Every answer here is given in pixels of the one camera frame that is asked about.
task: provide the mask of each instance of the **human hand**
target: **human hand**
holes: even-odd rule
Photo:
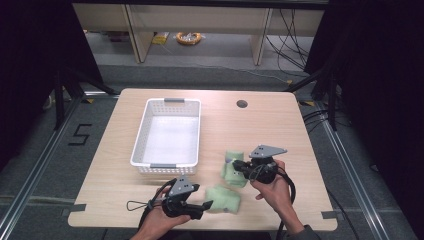
[[[278,171],[285,173],[285,163],[280,160],[275,160],[275,162],[279,167]],[[269,184],[259,181],[251,181],[250,184],[259,191],[256,200],[265,199],[286,224],[289,234],[296,234],[304,230],[303,224],[294,211],[290,199],[289,185],[282,176],[277,174],[274,181]]]
[[[158,197],[163,197],[168,191],[169,188],[164,189]],[[160,202],[155,202],[153,209],[147,215],[140,230],[131,240],[156,240],[175,226],[184,224],[190,219],[189,215],[170,218],[163,211],[162,204]]]
[[[285,171],[285,163],[280,160],[275,160],[279,169],[278,171]],[[273,182],[264,184],[259,181],[251,181],[252,187],[259,191],[256,196],[257,200],[265,199],[265,201],[278,212],[279,208],[291,206],[289,185],[286,180],[280,175],[276,175]]]

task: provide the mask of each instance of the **aluminum rail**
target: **aluminum rail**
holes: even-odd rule
[[[317,103],[318,110],[324,110],[324,107],[321,103]],[[368,196],[367,191],[364,188],[364,185],[359,178],[355,167],[350,161],[349,155],[347,154],[342,141],[339,138],[339,135],[336,131],[333,131],[332,127],[328,123],[328,121],[324,121],[324,129],[327,132],[328,138],[330,139],[331,144],[336,151],[337,157],[342,165],[342,168],[345,172],[348,182],[352,187],[353,193],[358,201],[359,206],[362,209],[362,212],[365,215],[365,219],[367,220],[371,232],[374,235],[375,239],[386,240],[390,239],[387,233],[386,228],[384,227],[383,221],[378,214],[374,204],[372,203],[370,197]]]

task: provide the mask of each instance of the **black curtain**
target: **black curtain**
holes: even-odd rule
[[[0,1],[0,26],[1,170],[19,154],[57,71],[66,66],[102,78],[70,2]]]
[[[367,1],[358,37],[340,52],[342,100],[355,129],[419,239],[424,206],[424,4]],[[355,12],[325,13],[305,71],[329,58]]]

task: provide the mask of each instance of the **basket handle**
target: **basket handle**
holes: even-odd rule
[[[179,102],[184,103],[184,98],[164,98],[164,102]]]
[[[152,163],[151,168],[177,168],[176,164],[163,164],[163,163]]]

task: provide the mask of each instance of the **wrist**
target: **wrist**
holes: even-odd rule
[[[290,235],[299,233],[305,229],[302,222],[300,222],[299,218],[297,217],[296,211],[294,210],[293,206],[284,206],[277,210],[278,215],[281,218],[281,221],[283,221],[284,225],[287,228],[287,232]]]
[[[156,240],[151,233],[141,228],[130,240]]]

